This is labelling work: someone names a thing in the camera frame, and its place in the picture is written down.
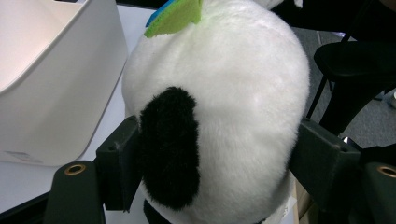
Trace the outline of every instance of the black ear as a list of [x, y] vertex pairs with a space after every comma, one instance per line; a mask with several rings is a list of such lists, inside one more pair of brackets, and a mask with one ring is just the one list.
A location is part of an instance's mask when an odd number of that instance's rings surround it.
[[139, 166], [151, 198], [180, 210], [199, 187], [198, 123], [195, 100], [171, 87], [149, 102], [140, 115]]

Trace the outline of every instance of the plush toy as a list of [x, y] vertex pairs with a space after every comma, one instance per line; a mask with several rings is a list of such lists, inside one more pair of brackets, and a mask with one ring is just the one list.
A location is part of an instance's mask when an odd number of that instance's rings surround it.
[[150, 18], [122, 82], [149, 223], [279, 223], [309, 86], [279, 2], [175, 0]]

